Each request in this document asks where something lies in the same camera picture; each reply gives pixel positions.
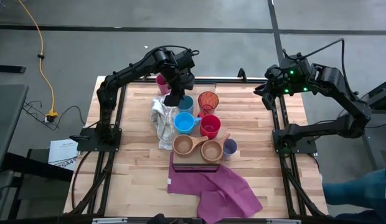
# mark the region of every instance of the blue jeans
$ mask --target blue jeans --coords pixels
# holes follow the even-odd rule
[[[386,223],[385,169],[341,184],[323,184],[326,203],[355,205],[372,210],[357,214],[340,214],[336,218]]]

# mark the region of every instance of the red cup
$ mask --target red cup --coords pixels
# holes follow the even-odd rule
[[[207,136],[209,139],[217,137],[220,129],[220,120],[215,115],[205,115],[201,119],[200,134],[201,136]]]
[[[156,77],[156,83],[162,95],[168,94],[171,91],[168,88],[166,79],[161,74]]]

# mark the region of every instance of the gray floor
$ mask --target gray floor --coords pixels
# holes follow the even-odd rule
[[[4,0],[0,24],[32,22],[17,1]],[[386,0],[273,0],[280,29],[386,30]],[[272,29],[267,0],[28,0],[36,21],[50,26],[176,27]],[[120,70],[149,49],[162,44],[199,49],[198,76],[234,77],[243,67],[249,77],[263,77],[278,62],[273,34],[231,32],[75,32],[43,31],[44,72],[55,91],[59,112],[72,105],[88,113],[99,75]],[[386,35],[281,35],[289,53],[309,53],[338,38],[346,39],[346,70],[359,95],[386,81]],[[25,83],[27,100],[42,100],[50,108],[50,91],[39,74],[39,38],[34,30],[0,30],[0,64],[23,65],[23,75],[0,73],[0,84]],[[341,68],[341,46],[312,56],[310,62]],[[332,99],[303,96],[309,123],[334,119],[341,107]],[[23,113],[10,151],[25,156],[28,148],[45,148],[51,140],[77,134],[82,127],[77,111],[62,118],[61,129],[50,131]],[[324,182],[343,182],[372,170],[361,139],[322,137],[317,141]],[[351,206],[329,207],[331,215],[358,212]]]

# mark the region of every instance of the crumpled towel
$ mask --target crumpled towel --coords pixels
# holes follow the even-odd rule
[[[207,223],[223,218],[248,218],[262,210],[247,181],[229,168],[220,165],[213,173],[175,172],[172,153],[167,192],[199,196],[197,216]]]
[[[151,102],[150,122],[157,129],[159,138],[158,148],[172,150],[176,130],[174,128],[174,118],[177,107],[170,107],[164,104],[166,96],[154,97]]]

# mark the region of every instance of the blue cup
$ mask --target blue cup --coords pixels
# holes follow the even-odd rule
[[[179,112],[188,112],[193,114],[194,101],[191,96],[184,95],[183,99],[179,101],[178,110]]]
[[[225,161],[230,160],[230,157],[237,151],[237,142],[233,139],[226,139],[224,142],[224,153],[222,159]]]
[[[188,112],[181,112],[175,116],[174,126],[179,134],[190,134],[194,126],[199,124],[201,118],[194,118]]]

